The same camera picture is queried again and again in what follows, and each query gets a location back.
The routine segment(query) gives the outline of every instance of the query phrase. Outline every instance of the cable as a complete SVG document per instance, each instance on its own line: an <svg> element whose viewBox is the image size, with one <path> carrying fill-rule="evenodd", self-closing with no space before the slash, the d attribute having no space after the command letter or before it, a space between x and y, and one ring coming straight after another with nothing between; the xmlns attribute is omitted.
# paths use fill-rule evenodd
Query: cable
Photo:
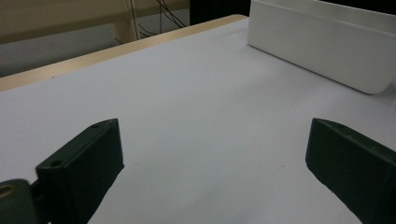
<svg viewBox="0 0 396 224"><path fill-rule="evenodd" d="M148 34L157 35L157 34L155 34L155 33L152 33L152 32L150 32L150 31L146 30L145 28L143 28L143 26L140 25L140 23L139 23L139 27L142 28L142 30L144 30L144 31L145 31L146 33L148 33Z"/></svg>
<svg viewBox="0 0 396 224"><path fill-rule="evenodd" d="M141 35L145 36L145 37L150 37L149 35L145 35L142 32L139 32Z"/></svg>
<svg viewBox="0 0 396 224"><path fill-rule="evenodd" d="M185 25L177 16L175 16L175 14L173 14L173 13L170 11L169 7L166 5L166 3L165 3L164 0L163 0L163 3L161 2L161 0L156 0L156 1L160 4L160 7L165 8L165 10L166 10L166 11L169 13L169 15L172 17L172 19L169 18L169 16L166 15L166 13L163 13L163 15L165 15L170 21L172 21L172 22L173 22L175 25L177 25L179 28L186 27L186 25Z"/></svg>
<svg viewBox="0 0 396 224"><path fill-rule="evenodd" d="M176 16L171 12L171 10L169 9L168 5L166 5L166 3L165 3L165 0L163 0L163 4L165 5L165 9L169 12L169 14L171 14L172 18L178 20L178 21L183 25L183 27L186 27L186 25L185 25L181 20L179 20L178 17L176 17Z"/></svg>

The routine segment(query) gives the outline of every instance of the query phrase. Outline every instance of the white plastic container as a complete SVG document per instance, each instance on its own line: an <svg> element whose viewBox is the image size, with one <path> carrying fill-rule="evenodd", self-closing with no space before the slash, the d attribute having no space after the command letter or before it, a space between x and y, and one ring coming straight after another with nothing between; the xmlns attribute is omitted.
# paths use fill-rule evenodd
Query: white plastic container
<svg viewBox="0 0 396 224"><path fill-rule="evenodd" d="M396 77L396 17L315 0L252 0L249 45L359 91Z"/></svg>

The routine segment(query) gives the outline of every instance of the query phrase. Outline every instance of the screw hole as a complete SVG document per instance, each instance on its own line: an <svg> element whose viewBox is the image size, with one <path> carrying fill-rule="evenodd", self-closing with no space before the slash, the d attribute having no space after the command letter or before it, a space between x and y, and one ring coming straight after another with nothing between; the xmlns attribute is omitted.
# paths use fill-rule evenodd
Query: screw hole
<svg viewBox="0 0 396 224"><path fill-rule="evenodd" d="M16 189L15 185L0 186L0 198L4 198Z"/></svg>
<svg viewBox="0 0 396 224"><path fill-rule="evenodd" d="M56 167L56 166L60 166L62 164L62 161L53 161L50 166L52 167Z"/></svg>

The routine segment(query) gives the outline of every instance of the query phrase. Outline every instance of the white table surface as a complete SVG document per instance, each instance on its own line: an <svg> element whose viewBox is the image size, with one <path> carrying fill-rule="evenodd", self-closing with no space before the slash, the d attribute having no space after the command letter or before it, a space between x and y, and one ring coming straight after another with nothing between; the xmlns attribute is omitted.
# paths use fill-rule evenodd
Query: white table surface
<svg viewBox="0 0 396 224"><path fill-rule="evenodd" d="M0 92L0 181L95 122L125 168L90 223L357 224L306 168L312 118L396 149L396 83L367 95L247 44L248 19Z"/></svg>

